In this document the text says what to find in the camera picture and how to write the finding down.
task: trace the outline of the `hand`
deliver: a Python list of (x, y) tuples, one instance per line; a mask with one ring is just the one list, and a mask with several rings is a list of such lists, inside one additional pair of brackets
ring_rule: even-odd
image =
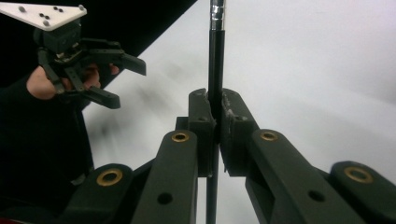
[[(120, 71), (120, 69), (113, 64), (110, 65), (110, 70), (112, 75), (116, 75)], [(99, 72), (96, 64), (88, 66), (84, 71), (84, 76), (85, 81), (83, 84), (85, 89), (89, 89), (91, 86), (100, 87)], [(62, 82), (65, 89), (72, 90), (73, 86), (67, 78), (62, 78)], [(30, 75), (26, 82), (26, 88), (30, 94), (39, 100), (52, 99), (56, 94), (55, 87), (47, 79), (46, 72), (41, 66), (38, 66), (35, 71), (33, 71), (32, 75)]]

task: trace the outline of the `metal rod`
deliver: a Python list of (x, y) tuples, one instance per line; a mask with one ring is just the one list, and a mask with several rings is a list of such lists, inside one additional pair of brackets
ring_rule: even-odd
[(211, 170), (206, 181), (206, 224), (216, 223), (219, 179), (219, 127), (221, 116), (222, 81), (224, 64), (224, 9), (225, 0), (210, 1), (209, 83), (207, 98), (216, 120)]
[(222, 97), (224, 64), (224, 9), (225, 0), (211, 0), (209, 32), (209, 86), (208, 100), (214, 119), (219, 119)]

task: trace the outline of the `white marker plate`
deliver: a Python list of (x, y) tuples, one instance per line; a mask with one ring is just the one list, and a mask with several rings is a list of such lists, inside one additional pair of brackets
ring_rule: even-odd
[(0, 2), (0, 12), (44, 31), (52, 31), (87, 14), (79, 7)]

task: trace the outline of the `bolt hole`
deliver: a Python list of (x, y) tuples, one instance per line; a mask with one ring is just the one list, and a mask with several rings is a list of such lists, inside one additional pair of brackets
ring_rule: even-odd
[(158, 196), (157, 201), (160, 204), (169, 204), (173, 201), (173, 197), (170, 193), (162, 193)]
[(117, 177), (116, 174), (110, 173), (110, 174), (106, 174), (105, 176), (103, 176), (103, 180), (105, 180), (105, 181), (113, 181), (113, 180), (116, 179), (116, 177)]
[(361, 169), (360, 167), (347, 167), (344, 170), (344, 173), (346, 174), (346, 176), (348, 176), (349, 178), (360, 182), (362, 184), (370, 184), (373, 183), (373, 176), (370, 175), (370, 173), (368, 173), (367, 171)]
[(261, 134), (262, 139), (264, 139), (265, 141), (275, 141), (277, 140), (277, 135), (274, 133), (262, 133)]
[(320, 203), (325, 201), (324, 195), (322, 193), (318, 192), (318, 191), (310, 190), (308, 192), (308, 195), (314, 201), (317, 201), (317, 202), (320, 202)]
[(189, 136), (185, 133), (175, 133), (172, 135), (172, 140), (175, 142), (185, 142), (189, 140)]

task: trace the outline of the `gripper jaw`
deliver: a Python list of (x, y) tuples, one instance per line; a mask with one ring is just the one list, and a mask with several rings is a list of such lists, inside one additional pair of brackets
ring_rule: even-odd
[[(99, 105), (116, 109), (120, 108), (120, 97), (109, 91), (96, 87), (86, 89), (83, 85), (84, 69), (90, 64), (97, 64), (100, 77), (109, 76), (109, 65), (119, 69), (128, 69), (140, 75), (146, 75), (146, 63), (126, 54), (118, 42), (103, 39), (84, 38), (67, 52), (55, 54), (46, 48), (38, 50), (38, 63), (44, 68), (47, 78), (54, 85), (56, 93), (63, 98), (82, 96)], [(67, 90), (62, 79), (67, 78), (72, 90)]]

